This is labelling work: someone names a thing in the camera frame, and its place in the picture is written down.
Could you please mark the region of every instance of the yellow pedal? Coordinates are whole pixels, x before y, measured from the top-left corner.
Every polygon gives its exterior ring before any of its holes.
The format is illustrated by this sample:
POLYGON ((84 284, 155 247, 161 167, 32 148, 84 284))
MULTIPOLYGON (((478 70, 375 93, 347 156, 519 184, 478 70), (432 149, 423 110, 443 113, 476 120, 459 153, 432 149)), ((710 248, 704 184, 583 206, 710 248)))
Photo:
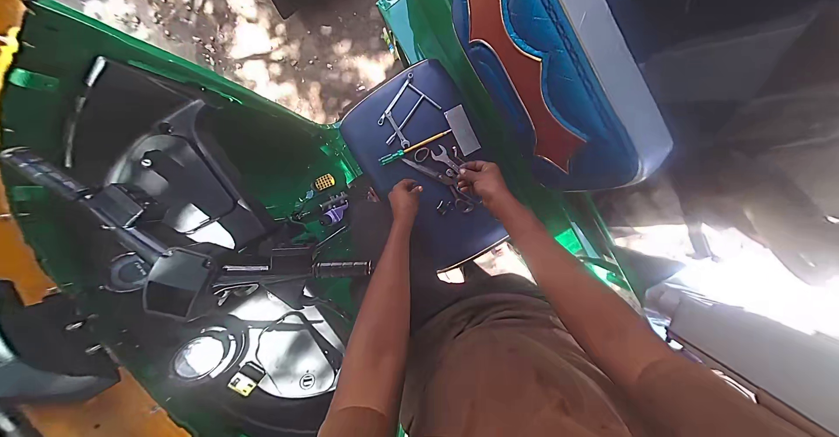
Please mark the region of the yellow pedal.
POLYGON ((322 177, 318 177, 315 180, 315 182, 312 183, 312 188, 315 191, 323 191, 323 190, 327 189, 328 187, 333 187, 333 186, 335 186, 335 178, 332 175, 330 175, 329 173, 327 173, 326 175, 324 175, 322 177))

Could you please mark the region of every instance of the blue seat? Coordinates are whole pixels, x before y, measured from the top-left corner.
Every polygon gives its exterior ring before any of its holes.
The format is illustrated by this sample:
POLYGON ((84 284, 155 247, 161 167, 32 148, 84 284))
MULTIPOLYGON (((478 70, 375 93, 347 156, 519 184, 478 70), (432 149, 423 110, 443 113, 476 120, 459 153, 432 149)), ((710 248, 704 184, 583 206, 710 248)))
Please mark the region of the blue seat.
MULTIPOLYGON (((449 125, 443 113, 462 104, 461 94, 439 62, 425 60, 393 77, 353 107, 341 120, 340 131, 347 148, 362 171, 370 176, 372 186, 380 197, 385 198, 393 185, 403 178, 413 178, 422 184, 414 234, 416 240, 427 247, 435 270, 445 271, 498 245, 507 238, 507 231, 481 205, 471 213, 452 210, 445 215, 438 214, 436 206, 441 200, 453 201, 449 188, 402 162, 379 165, 380 157, 399 149, 399 139, 386 145, 386 140, 393 134, 393 128, 388 122, 383 126, 378 125, 378 119, 409 73, 413 76, 413 84, 439 104, 442 110, 437 110, 427 101, 421 103, 404 126, 405 137, 416 143, 448 130, 449 125)), ((415 92, 406 90, 393 106, 393 119, 397 123, 403 121, 418 99, 415 92)), ((430 143, 429 147, 439 153, 439 145, 445 146, 451 156, 451 148, 456 145, 454 136, 445 135, 430 143)), ((413 160, 412 154, 408 153, 408 158, 413 160)), ((492 154, 485 149, 478 149, 467 159, 492 160, 492 154)), ((445 164, 435 162, 430 157, 423 165, 439 173, 446 172, 445 164)))
POLYGON ((669 132, 605 0, 453 0, 452 19, 542 184, 620 187, 666 158, 669 132))

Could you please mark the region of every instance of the green screwdriver handle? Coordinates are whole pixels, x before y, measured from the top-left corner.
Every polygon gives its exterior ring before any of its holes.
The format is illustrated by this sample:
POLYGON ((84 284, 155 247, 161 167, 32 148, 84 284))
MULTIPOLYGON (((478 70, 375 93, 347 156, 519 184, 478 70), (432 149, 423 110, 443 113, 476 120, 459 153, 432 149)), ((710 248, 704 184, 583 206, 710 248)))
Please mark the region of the green screwdriver handle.
POLYGON ((378 164, 379 165, 387 165, 387 164, 393 162, 394 160, 399 160, 403 156, 405 156, 405 151, 400 150, 398 152, 391 153, 391 154, 383 156, 382 158, 379 158, 378 159, 378 164))

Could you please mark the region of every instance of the seat backrest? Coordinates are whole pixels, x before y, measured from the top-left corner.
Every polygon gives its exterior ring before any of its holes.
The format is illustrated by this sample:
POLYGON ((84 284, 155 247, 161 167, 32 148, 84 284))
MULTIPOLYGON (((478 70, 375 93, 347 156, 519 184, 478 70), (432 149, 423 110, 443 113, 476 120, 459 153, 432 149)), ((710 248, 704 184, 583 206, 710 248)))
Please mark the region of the seat backrest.
POLYGON ((452 20, 542 184, 619 187, 664 161, 669 132, 605 0, 453 0, 452 20))

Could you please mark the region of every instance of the rubber grip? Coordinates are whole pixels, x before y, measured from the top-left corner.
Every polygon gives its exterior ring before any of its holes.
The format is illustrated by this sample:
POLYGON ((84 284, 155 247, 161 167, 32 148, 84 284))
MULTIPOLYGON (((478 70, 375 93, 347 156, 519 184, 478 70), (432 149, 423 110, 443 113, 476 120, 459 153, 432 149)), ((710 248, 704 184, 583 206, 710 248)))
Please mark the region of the rubber grip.
POLYGON ((372 261, 320 261, 312 271, 315 278, 365 277, 372 272, 372 261))

